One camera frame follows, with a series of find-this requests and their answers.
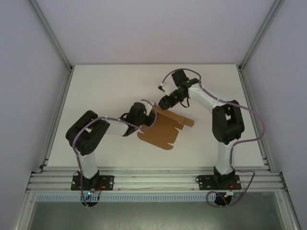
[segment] black mounting bracket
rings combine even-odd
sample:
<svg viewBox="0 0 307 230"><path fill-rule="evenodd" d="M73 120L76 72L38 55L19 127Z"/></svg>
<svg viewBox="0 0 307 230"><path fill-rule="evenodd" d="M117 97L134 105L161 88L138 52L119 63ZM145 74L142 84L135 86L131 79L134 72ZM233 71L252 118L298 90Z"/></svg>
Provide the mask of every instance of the black mounting bracket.
<svg viewBox="0 0 307 230"><path fill-rule="evenodd" d="M241 190L240 178L236 175L229 183L219 186L213 175L199 175L195 178L198 183L200 190Z"/></svg>
<svg viewBox="0 0 307 230"><path fill-rule="evenodd" d="M78 173L77 175L74 175L72 177L72 182L71 182L72 191L81 190L81 180L80 180L81 175L79 171L77 173ZM84 191L89 191L91 189L99 189L101 191L112 191L113 185L114 185L114 176L99 175L99 171L91 179L87 179L83 177L83 190Z"/></svg>
<svg viewBox="0 0 307 230"><path fill-rule="evenodd" d="M195 178L200 190L241 190L240 177L235 171L221 175L214 167L213 175L199 175Z"/></svg>

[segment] glass panel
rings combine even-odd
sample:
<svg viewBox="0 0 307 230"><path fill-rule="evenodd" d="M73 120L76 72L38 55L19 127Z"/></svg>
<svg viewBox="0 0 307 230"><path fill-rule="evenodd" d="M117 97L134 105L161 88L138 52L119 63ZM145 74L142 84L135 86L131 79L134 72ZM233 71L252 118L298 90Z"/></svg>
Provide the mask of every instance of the glass panel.
<svg viewBox="0 0 307 230"><path fill-rule="evenodd" d="M281 230L274 193L247 193L229 208L200 202L36 202L30 230Z"/></svg>

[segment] white enclosure panel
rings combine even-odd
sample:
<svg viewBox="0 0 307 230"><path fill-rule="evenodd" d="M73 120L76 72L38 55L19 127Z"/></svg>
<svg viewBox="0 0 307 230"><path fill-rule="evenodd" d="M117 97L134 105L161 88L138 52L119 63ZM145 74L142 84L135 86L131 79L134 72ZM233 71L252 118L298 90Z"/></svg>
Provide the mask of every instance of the white enclosure panel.
<svg viewBox="0 0 307 230"><path fill-rule="evenodd" d="M235 65L78 65L75 67L48 166L77 166L77 160L65 139L67 130L87 111L98 115L120 117L142 98L159 102L164 96L158 85L164 76L178 68L190 68L203 76L209 90L227 100L246 105ZM196 75L187 72L187 76ZM167 82L175 89L172 78ZM123 168L191 168L213 167L218 142L212 134L212 115L190 100L190 107L176 105L172 111L191 118L194 127L179 132L172 150L163 150L138 139L105 135L95 151L96 163L102 167ZM242 139L254 138L248 112L243 111L246 130ZM257 142L239 145L236 166L263 166Z"/></svg>
<svg viewBox="0 0 307 230"><path fill-rule="evenodd" d="M0 229L11 230L66 75L25 0L0 1L0 70Z"/></svg>
<svg viewBox="0 0 307 230"><path fill-rule="evenodd" d="M285 1L246 73L267 127L277 170L283 171L307 229L307 1Z"/></svg>
<svg viewBox="0 0 307 230"><path fill-rule="evenodd" d="M274 0L37 0L72 64L240 64Z"/></svg>

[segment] red wire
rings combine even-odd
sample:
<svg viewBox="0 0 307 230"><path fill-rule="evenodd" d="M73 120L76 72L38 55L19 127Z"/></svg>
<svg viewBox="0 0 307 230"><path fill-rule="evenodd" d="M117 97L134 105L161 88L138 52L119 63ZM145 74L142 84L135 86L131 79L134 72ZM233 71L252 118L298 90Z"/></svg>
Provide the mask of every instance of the red wire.
<svg viewBox="0 0 307 230"><path fill-rule="evenodd" d="M102 190L102 187L103 187L103 185L102 185L102 182L100 181L100 188L94 188L95 190Z"/></svg>
<svg viewBox="0 0 307 230"><path fill-rule="evenodd" d="M234 187L236 187L239 190L239 194L240 194L240 187L236 184L233 184L232 182L230 182L231 185L231 191L233 191Z"/></svg>
<svg viewBox="0 0 307 230"><path fill-rule="evenodd" d="M100 199L100 194L101 194L101 191L102 191L102 182L100 182L100 186L101 186L101 189L100 189L99 194L98 194L99 199Z"/></svg>

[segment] aluminum frame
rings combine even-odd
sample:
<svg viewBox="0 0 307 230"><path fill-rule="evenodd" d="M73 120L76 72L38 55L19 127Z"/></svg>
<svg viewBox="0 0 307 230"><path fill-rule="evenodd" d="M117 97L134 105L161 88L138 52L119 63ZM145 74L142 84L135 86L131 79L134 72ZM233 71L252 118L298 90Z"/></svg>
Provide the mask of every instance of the aluminum frame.
<svg viewBox="0 0 307 230"><path fill-rule="evenodd" d="M246 95L248 105L253 106L251 101L249 88L245 83L242 73L239 71L239 76L242 82L242 87ZM46 150L51 149L54 135L56 133L59 118L64 106L65 98L68 93L69 84L71 82L72 72L67 77L65 85L63 86L63 94L59 100L57 112L54 118L53 126L50 129ZM255 132L259 132L259 124L254 118L253 125ZM288 197L286 184L283 180L283 175L278 172L272 172L271 163L266 158L268 151L266 150L266 143L259 142L264 166L254 168L256 176L250 186L248 192L274 192L279 201L278 208L281 214L281 220L286 229L300 229L299 224L293 220L296 218L291 201L281 196ZM71 176L78 169L76 167L48 167L48 157L42 167L41 173L33 173L31 175L26 195L24 197L23 206L19 212L16 222L15 230L27 229L30 224L31 215L34 209L35 198L38 193L65 193L71 194L70 190ZM106 193L191 193L203 194L208 191L200 191L195 178L201 174L212 174L212 168L178 168L178 169L151 169L145 168L99 168L101 174L109 174L115 176L114 190ZM242 184L242 189L246 188L251 173L239 173Z"/></svg>
<svg viewBox="0 0 307 230"><path fill-rule="evenodd" d="M24 195L24 199L19 210L17 220L14 225L14 230L27 229L31 215L33 213L36 197L38 193L65 193L71 194L70 183L71 176L77 170L77 168L50 168L47 167L48 157L52 148L55 133L58 128L60 115L65 103L65 99L68 93L69 85L71 82L73 67L69 63L64 51L62 50L57 38L52 32L46 18L40 10L36 0L28 0L38 16L39 21L44 27L51 43L56 51L61 56L64 64L69 70L66 76L65 83L60 95L60 99L55 111L55 115L52 121L52 126L48 133L47 143L43 151L41 173L33 173L31 175L27 191ZM255 39L253 40L247 54L245 55L240 67L238 67L238 73L242 83L243 91L248 103L248 106L254 110L257 110L249 84L246 76L244 75L244 68L248 64L249 60L255 53L266 31L270 27L277 12L281 8L284 0L276 0L272 6L269 14L267 15L264 23L259 29ZM255 118L251 116L253 126L255 128L256 135L261 132L261 124ZM281 214L281 220L285 229L299 230L301 229L291 203L290 196L287 192L286 184L283 180L283 175L275 171L275 167L270 156L270 150L267 145L266 139L259 141L259 147L261 150L264 166L254 169L256 176L254 181L248 190L248 192L274 192L278 208ZM152 169L150 171L146 169L114 169L114 168L99 168L103 174L112 174L115 176L114 191L108 193L200 193L197 183L194 179L200 174L212 174L212 168L192 168L192 169ZM242 189L244 189L251 176L250 173L239 173Z"/></svg>

